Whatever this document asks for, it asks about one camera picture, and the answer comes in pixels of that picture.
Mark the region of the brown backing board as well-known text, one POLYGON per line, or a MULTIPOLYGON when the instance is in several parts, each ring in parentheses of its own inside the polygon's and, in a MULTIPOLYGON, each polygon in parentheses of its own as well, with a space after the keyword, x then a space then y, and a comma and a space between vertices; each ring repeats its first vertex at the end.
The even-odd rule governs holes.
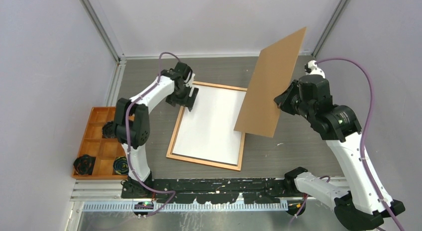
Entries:
POLYGON ((274 98, 289 86, 307 28, 262 49, 255 64, 234 130, 273 137, 281 114, 274 98))

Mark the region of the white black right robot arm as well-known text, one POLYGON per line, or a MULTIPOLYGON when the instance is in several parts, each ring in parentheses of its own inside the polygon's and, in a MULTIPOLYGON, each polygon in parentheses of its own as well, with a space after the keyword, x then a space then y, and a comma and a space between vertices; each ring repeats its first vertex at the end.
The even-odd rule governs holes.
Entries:
POLYGON ((347 189, 317 178, 304 167, 284 176, 290 196, 310 195, 333 209, 339 222, 350 231, 376 229, 385 218, 405 210, 383 187, 367 151, 360 145, 362 128, 355 112, 332 101, 329 81, 321 75, 305 75, 291 82, 274 99, 278 108, 304 117, 335 155, 349 184, 347 189))

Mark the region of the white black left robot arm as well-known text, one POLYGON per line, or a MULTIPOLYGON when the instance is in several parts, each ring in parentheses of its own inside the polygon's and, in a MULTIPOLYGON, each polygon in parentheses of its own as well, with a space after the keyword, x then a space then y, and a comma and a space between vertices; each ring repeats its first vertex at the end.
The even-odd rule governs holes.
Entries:
POLYGON ((120 98, 116 103, 113 133, 125 151, 129 180, 135 181, 133 191, 141 198, 149 197, 153 190, 147 181, 151 170, 145 146, 151 135, 150 113, 161 101, 191 111, 199 92, 193 86, 194 76, 189 65, 178 62, 174 68, 162 70, 142 92, 129 99, 120 98))

